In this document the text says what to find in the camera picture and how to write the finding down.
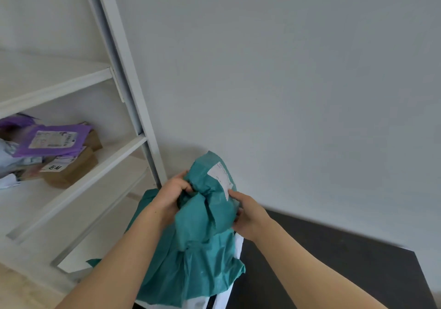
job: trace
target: white shelf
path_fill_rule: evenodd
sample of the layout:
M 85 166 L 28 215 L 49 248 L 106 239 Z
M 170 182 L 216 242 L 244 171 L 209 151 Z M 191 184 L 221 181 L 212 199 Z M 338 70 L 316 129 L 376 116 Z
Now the white shelf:
M 0 235 L 9 231 L 7 236 L 20 244 L 146 140 L 144 135 L 140 135 L 129 142 L 98 150 L 95 153 L 98 165 L 68 189 L 56 189 L 37 179 L 0 190 Z
M 111 78 L 107 63 L 0 50 L 0 118 Z
M 110 211 L 93 231 L 82 240 L 68 256 L 58 264 L 58 267 L 67 273 L 73 273 L 90 265 L 89 259 L 103 258 L 106 253 L 123 236 L 138 203 L 125 198 Z
M 54 260 L 60 262 L 121 202 L 146 173 L 150 173 L 147 160 L 128 156 L 69 206 L 33 232 L 21 246 L 43 263 L 50 264 Z M 154 185 L 151 175 L 150 185 Z

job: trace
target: forearm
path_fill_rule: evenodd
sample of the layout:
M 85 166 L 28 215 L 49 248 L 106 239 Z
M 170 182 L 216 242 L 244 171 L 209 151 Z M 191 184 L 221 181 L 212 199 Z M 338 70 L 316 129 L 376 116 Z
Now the forearm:
M 92 273 L 64 298 L 57 309 L 131 308 L 162 228 L 160 215 L 147 206 Z
M 275 221 L 262 231 L 256 245 L 299 309 L 385 309 L 364 290 L 313 257 Z

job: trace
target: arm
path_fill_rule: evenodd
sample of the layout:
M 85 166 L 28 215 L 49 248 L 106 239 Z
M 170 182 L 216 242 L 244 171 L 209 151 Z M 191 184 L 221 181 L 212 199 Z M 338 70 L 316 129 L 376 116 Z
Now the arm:
M 371 295 L 306 251 L 252 197 L 229 191 L 242 203 L 233 228 L 262 252 L 299 309 L 386 309 Z
M 182 190 L 191 192 L 185 172 L 170 179 L 139 214 L 92 273 L 61 301 L 57 309 L 129 309 L 135 302 L 162 230 L 173 222 Z

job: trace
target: teal plastic mailing bag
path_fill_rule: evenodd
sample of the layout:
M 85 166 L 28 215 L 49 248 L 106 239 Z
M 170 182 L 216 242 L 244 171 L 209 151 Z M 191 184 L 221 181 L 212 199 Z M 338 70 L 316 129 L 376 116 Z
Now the teal plastic mailing bag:
M 236 187 L 224 162 L 209 151 L 195 160 L 184 179 L 195 193 L 179 197 L 180 210 L 159 240 L 137 300 L 181 307 L 184 300 L 226 291 L 245 272 L 234 258 L 231 226 L 239 203 L 228 195 Z M 157 193 L 144 193 L 127 229 Z M 88 263 L 94 267 L 99 261 Z

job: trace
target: black surface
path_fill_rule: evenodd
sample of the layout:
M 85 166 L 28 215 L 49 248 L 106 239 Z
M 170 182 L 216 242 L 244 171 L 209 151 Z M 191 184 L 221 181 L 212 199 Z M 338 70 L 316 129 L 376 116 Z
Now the black surface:
M 389 309 L 436 309 L 412 251 L 316 223 L 269 212 L 317 259 L 367 291 Z M 227 309 L 295 308 L 256 246 L 244 240 L 246 273 L 234 283 Z

